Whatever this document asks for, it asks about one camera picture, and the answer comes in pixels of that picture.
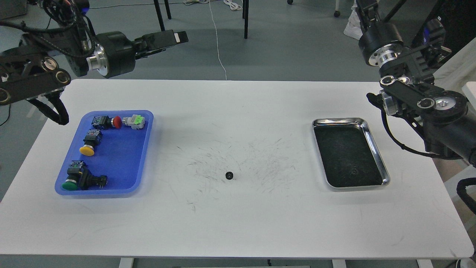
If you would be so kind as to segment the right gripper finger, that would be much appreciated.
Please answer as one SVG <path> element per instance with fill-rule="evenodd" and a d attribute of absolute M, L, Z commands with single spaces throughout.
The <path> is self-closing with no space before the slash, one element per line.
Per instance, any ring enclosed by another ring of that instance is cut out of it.
<path fill-rule="evenodd" d="M 356 5 L 362 32 L 367 32 L 372 25 L 381 22 L 377 0 L 356 0 Z"/>

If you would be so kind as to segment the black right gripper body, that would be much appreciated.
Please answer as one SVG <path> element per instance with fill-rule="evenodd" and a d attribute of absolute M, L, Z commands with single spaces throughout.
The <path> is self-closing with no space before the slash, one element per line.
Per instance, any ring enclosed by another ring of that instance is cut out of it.
<path fill-rule="evenodd" d="M 376 23 L 362 35 L 359 48 L 368 66 L 382 66 L 403 52 L 403 40 L 395 25 Z"/>

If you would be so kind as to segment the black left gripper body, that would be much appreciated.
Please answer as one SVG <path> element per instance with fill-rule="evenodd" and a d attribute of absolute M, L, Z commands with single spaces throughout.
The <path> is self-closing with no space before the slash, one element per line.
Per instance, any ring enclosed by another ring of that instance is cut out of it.
<path fill-rule="evenodd" d="M 90 71 L 105 78 L 132 72 L 135 68 L 133 43 L 122 32 L 106 32 L 95 36 L 96 46 L 87 58 Z"/>

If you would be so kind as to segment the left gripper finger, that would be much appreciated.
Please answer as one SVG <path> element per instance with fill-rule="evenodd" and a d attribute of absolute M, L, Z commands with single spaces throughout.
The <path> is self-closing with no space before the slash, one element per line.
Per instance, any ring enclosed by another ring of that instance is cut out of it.
<path fill-rule="evenodd" d="M 146 34 L 135 39 L 135 55 L 150 56 L 188 41 L 189 38 L 186 32 L 174 32 L 171 29 Z"/>

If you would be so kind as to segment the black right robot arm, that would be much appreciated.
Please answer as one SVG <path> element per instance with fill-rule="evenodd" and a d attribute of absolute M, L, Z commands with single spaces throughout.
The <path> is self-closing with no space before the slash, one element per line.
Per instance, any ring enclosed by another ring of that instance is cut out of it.
<path fill-rule="evenodd" d="M 475 119 L 461 93 L 435 86 L 431 67 L 451 50 L 443 46 L 445 29 L 438 19 L 423 27 L 422 44 L 406 47 L 395 27 L 381 20 L 376 0 L 358 0 L 356 13 L 362 37 L 359 48 L 368 66 L 379 68 L 381 91 L 367 94 L 381 110 L 384 129 L 403 150 L 434 159 L 464 159 L 476 163 Z M 425 151 L 400 143 L 391 133 L 387 117 L 404 119 L 422 138 Z"/>

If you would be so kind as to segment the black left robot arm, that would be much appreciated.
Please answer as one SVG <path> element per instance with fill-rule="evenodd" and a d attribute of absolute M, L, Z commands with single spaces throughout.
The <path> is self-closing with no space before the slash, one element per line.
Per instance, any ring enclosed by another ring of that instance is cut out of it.
<path fill-rule="evenodd" d="M 188 42 L 186 32 L 166 30 L 155 1 L 160 31 L 129 40 L 122 32 L 97 34 L 87 17 L 87 0 L 34 0 L 57 22 L 57 28 L 32 28 L 2 20 L 1 25 L 19 29 L 22 39 L 16 48 L 1 53 L 1 105 L 26 100 L 59 125 L 69 122 L 60 99 L 70 74 L 59 67 L 55 55 L 64 55 L 76 76 L 98 71 L 104 78 L 132 72 L 136 60 Z"/>

